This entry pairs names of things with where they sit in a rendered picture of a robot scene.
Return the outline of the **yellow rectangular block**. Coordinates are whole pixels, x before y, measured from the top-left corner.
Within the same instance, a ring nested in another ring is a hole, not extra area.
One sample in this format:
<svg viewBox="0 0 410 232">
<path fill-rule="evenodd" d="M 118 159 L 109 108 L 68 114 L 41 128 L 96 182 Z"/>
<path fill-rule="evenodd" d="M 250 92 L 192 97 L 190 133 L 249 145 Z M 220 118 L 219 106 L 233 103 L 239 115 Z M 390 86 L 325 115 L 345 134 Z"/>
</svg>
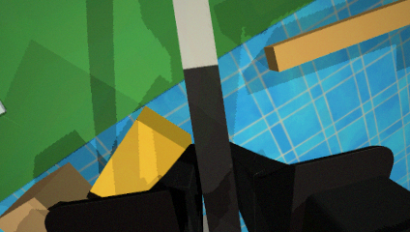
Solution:
<svg viewBox="0 0 410 232">
<path fill-rule="evenodd" d="M 90 191 L 101 197 L 149 190 L 191 143 L 191 135 L 143 108 Z"/>
</svg>

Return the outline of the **red putter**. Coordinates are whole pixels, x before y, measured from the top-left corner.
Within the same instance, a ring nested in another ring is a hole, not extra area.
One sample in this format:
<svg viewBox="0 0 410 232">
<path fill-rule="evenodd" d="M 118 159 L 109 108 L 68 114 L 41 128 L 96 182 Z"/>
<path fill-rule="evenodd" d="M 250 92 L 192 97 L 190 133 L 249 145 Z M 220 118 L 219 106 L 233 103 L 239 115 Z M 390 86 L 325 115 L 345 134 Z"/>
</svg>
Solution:
<svg viewBox="0 0 410 232">
<path fill-rule="evenodd" d="M 242 232 L 208 0 L 173 0 L 209 232 Z"/>
</svg>

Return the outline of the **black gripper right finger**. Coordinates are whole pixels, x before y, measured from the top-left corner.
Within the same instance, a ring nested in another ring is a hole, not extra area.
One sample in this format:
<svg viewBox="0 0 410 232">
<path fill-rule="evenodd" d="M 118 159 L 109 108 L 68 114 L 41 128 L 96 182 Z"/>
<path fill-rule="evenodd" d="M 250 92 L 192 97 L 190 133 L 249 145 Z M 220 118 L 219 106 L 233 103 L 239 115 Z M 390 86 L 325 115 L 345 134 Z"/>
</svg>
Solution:
<svg viewBox="0 0 410 232">
<path fill-rule="evenodd" d="M 229 143 L 238 207 L 249 232 L 302 232 L 310 195 L 389 178 L 394 165 L 391 149 L 377 145 L 288 165 Z"/>
</svg>

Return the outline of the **pale grey flat strip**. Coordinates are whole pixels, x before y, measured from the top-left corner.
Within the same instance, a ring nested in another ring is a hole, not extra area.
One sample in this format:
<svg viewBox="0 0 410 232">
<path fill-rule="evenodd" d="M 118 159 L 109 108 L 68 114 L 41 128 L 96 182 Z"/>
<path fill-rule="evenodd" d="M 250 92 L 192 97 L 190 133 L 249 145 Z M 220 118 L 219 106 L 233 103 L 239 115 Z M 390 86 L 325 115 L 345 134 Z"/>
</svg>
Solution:
<svg viewBox="0 0 410 232">
<path fill-rule="evenodd" d="M 4 107 L 4 105 L 0 102 L 0 114 L 3 112 L 6 112 L 7 109 Z"/>
</svg>

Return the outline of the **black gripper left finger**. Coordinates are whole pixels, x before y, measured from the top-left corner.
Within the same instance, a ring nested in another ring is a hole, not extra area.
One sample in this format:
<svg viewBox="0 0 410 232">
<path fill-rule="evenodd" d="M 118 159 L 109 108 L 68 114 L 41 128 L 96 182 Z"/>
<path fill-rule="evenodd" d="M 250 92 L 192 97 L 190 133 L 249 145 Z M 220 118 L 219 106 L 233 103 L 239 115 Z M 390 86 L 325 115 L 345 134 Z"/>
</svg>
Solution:
<svg viewBox="0 0 410 232">
<path fill-rule="evenodd" d="M 47 232 L 203 232 L 194 144 L 149 190 L 74 200 L 47 213 Z"/>
</svg>

